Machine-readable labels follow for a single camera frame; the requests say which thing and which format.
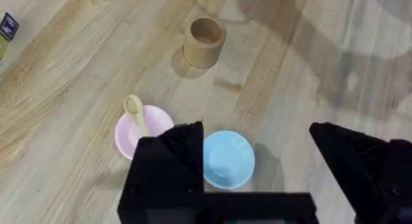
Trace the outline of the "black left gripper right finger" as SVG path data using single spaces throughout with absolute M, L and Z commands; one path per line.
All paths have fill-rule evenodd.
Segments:
M 411 142 L 329 123 L 309 132 L 360 224 L 411 223 Z

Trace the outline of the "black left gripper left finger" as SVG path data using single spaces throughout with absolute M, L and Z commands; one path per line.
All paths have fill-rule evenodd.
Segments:
M 199 223 L 203 124 L 138 141 L 117 207 L 121 223 Z

